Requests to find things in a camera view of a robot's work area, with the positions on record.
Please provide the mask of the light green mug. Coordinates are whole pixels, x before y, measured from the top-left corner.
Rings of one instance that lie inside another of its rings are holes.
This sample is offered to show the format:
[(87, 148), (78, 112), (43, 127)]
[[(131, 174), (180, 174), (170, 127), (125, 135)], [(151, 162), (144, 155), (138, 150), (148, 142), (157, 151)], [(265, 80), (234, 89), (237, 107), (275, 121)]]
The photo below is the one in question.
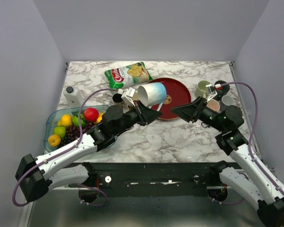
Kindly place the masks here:
[(209, 81), (206, 81), (206, 80), (199, 81), (195, 89), (195, 96), (207, 98), (207, 91), (206, 91), (207, 85), (210, 85)]

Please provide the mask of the cream mug black handle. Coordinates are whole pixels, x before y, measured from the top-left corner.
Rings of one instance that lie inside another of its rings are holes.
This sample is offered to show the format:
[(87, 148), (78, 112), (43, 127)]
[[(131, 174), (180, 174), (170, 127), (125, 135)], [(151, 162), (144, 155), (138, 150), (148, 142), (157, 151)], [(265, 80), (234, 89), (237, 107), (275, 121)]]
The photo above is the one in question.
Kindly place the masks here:
[(131, 107), (127, 104), (127, 102), (124, 102), (123, 110), (126, 113), (127, 111), (131, 110)]

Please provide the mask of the brown striped stoneware mug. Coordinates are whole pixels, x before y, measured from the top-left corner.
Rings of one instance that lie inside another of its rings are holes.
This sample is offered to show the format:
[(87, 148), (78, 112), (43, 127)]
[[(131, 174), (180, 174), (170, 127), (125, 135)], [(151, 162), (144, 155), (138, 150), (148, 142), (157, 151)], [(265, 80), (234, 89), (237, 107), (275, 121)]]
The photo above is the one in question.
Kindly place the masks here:
[(118, 106), (124, 106), (124, 100), (122, 99), (122, 95), (119, 93), (116, 93), (113, 95), (112, 100), (115, 105)]

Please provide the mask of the light blue mug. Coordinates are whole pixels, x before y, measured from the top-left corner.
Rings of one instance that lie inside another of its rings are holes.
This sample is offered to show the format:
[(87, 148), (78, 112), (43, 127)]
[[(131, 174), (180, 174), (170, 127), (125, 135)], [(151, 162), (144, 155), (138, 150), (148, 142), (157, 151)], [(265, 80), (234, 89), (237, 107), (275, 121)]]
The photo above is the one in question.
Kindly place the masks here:
[(167, 96), (167, 91), (162, 83), (155, 82), (141, 85), (137, 90), (138, 98), (146, 107), (159, 105), (157, 111), (161, 109)]

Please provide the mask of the grey-blue textured mug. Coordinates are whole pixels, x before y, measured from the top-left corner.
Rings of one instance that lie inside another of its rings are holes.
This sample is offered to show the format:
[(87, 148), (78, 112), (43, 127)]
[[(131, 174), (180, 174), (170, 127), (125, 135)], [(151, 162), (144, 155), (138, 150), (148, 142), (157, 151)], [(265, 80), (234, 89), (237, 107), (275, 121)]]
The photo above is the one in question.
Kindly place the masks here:
[(221, 98), (221, 103), (223, 106), (234, 105), (234, 99), (229, 95), (225, 95)]

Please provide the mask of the pink mug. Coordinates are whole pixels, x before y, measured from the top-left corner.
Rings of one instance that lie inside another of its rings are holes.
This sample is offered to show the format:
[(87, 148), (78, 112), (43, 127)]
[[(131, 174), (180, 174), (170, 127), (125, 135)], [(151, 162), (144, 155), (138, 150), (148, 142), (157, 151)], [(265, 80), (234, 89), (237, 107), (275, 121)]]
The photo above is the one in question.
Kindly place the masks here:
[(220, 111), (220, 103), (214, 99), (208, 101), (206, 106), (215, 112)]

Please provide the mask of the dark teal mug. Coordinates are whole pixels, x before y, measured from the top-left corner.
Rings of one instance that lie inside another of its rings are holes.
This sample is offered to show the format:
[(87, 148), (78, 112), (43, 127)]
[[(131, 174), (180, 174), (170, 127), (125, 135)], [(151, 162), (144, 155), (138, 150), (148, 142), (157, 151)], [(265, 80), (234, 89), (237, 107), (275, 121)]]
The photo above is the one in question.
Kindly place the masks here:
[[(218, 80), (215, 82), (215, 85), (217, 84), (225, 84), (227, 83), (226, 81), (224, 80)], [(220, 90), (217, 90), (217, 95), (214, 97), (215, 100), (217, 101), (220, 101), (221, 98), (225, 95), (227, 95), (227, 93), (229, 92), (230, 90), (230, 85), (225, 85), (225, 86), (222, 86), (222, 88)]]

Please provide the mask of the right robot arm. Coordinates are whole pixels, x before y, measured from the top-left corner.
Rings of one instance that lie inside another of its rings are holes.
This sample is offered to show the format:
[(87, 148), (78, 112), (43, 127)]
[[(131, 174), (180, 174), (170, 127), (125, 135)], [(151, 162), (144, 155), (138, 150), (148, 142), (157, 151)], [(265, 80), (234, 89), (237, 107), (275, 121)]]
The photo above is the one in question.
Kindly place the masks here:
[(241, 109), (230, 105), (217, 113), (206, 106), (206, 99), (199, 97), (189, 104), (173, 107), (171, 112), (186, 122), (200, 120), (219, 131), (215, 137), (219, 148), (249, 177), (246, 179), (233, 167), (220, 162), (209, 172), (209, 182), (213, 185), (223, 183), (235, 190), (254, 207), (266, 227), (283, 226), (284, 184), (258, 158), (239, 131), (244, 123)]

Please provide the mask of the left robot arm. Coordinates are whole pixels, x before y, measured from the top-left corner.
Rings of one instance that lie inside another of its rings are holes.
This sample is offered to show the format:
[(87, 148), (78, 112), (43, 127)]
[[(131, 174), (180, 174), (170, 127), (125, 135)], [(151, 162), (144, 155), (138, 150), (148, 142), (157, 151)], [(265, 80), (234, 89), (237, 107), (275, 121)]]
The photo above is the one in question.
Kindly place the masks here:
[(95, 174), (79, 165), (72, 170), (67, 166), (78, 159), (99, 152), (113, 143), (123, 132), (135, 124), (146, 126), (162, 113), (144, 106), (141, 101), (134, 103), (134, 108), (124, 112), (119, 106), (112, 105), (102, 116), (102, 121), (80, 135), (75, 141), (54, 152), (33, 157), (27, 154), (22, 157), (15, 174), (17, 184), (12, 194), (14, 205), (16, 192), (20, 188), (27, 203), (42, 198), (50, 189), (67, 184), (83, 184), (90, 187), (95, 183)]

